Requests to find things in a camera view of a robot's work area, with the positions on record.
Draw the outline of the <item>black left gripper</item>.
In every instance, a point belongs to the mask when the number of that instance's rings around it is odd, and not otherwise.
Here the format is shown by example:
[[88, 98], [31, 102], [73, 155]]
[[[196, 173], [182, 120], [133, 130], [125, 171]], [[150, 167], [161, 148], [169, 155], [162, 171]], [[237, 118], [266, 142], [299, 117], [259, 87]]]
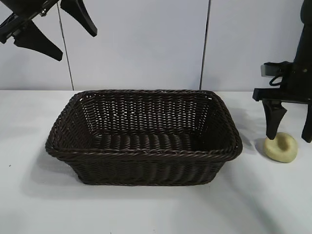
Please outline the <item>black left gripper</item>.
[[[58, 0], [1, 0], [1, 3], [12, 11], [0, 25], [1, 43], [5, 44], [13, 34], [14, 44], [17, 47], [37, 51], [61, 61], [63, 52], [31, 21], [37, 15], [46, 15], [57, 2]], [[91, 36], [95, 37], [98, 34], [98, 29], [90, 18], [83, 0], [62, 0], [60, 7]]]

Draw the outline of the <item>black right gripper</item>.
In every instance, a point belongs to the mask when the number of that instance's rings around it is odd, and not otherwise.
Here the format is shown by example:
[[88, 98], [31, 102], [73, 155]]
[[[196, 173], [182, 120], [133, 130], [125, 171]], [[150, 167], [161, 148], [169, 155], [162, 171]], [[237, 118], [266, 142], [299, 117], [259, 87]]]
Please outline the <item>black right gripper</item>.
[[[271, 88], [255, 88], [253, 99], [264, 101], [266, 136], [273, 140], [287, 110], [282, 102], [312, 101], [312, 59], [296, 59], [293, 62], [264, 63], [264, 75], [272, 76]], [[312, 141], [312, 104], [308, 104], [307, 116], [301, 136]]]

